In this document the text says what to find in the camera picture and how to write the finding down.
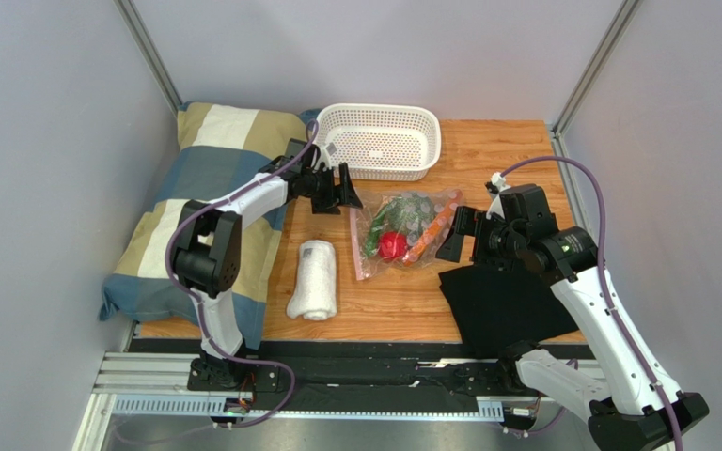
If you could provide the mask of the clear zip top bag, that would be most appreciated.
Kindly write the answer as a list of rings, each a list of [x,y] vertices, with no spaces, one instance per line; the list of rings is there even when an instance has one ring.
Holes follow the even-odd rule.
[[[359,193],[363,208],[350,211],[355,279],[370,279],[390,268],[417,269],[432,264],[448,237],[460,189]]]

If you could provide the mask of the green fake chili pepper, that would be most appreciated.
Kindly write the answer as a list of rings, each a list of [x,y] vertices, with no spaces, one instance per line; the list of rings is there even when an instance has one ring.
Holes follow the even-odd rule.
[[[398,202],[391,198],[377,210],[369,225],[369,232],[363,241],[362,252],[364,257],[373,257],[378,253],[380,238],[385,232],[398,231],[399,220],[397,211]]]

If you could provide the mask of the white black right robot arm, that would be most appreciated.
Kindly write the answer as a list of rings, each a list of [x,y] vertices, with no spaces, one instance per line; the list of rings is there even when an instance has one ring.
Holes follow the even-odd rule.
[[[479,358],[497,358],[508,384],[580,418],[603,450],[683,448],[708,405],[653,356],[586,230],[560,228],[544,205],[461,207],[438,257],[459,260],[466,237],[470,264],[443,272],[440,288]]]

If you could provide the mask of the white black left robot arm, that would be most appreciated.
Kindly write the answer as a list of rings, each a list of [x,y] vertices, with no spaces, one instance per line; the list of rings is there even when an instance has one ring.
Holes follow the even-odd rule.
[[[315,214],[338,214],[363,206],[346,163],[311,167],[283,157],[264,166],[235,191],[209,202],[191,200],[165,251],[171,282],[187,294],[196,310],[201,352],[192,370],[203,381],[243,381],[255,361],[237,356],[243,345],[232,287],[241,269],[243,232],[271,210],[298,197],[310,199]]]

